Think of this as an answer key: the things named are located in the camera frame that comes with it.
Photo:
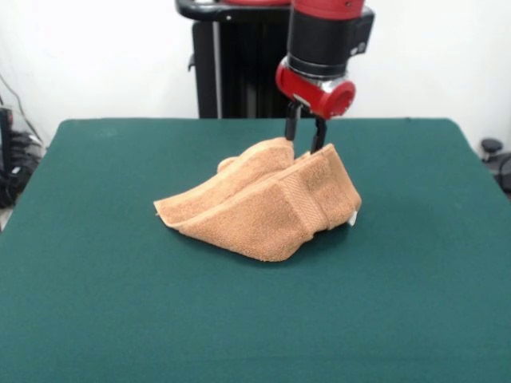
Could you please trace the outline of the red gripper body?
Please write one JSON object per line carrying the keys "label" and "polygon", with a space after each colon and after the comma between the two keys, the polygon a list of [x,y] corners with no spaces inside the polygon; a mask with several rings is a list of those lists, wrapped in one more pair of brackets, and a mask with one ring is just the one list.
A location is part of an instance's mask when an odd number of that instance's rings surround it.
{"label": "red gripper body", "polygon": [[292,101],[298,101],[315,116],[330,120],[342,116],[352,105],[355,84],[344,77],[322,81],[304,77],[293,71],[285,57],[279,63],[275,81],[279,90]]}

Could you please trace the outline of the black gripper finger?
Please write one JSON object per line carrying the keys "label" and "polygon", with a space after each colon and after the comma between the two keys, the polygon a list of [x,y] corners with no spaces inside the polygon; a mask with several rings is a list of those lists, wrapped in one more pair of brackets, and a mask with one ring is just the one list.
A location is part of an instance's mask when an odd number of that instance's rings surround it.
{"label": "black gripper finger", "polygon": [[286,112],[286,124],[284,129],[284,136],[286,140],[293,141],[295,139],[299,118],[300,104],[295,101],[291,101]]}
{"label": "black gripper finger", "polygon": [[319,151],[325,143],[325,138],[327,134],[327,121],[320,117],[315,117],[315,127],[316,127],[316,133],[313,136],[312,144],[311,144],[311,154],[316,153]]}

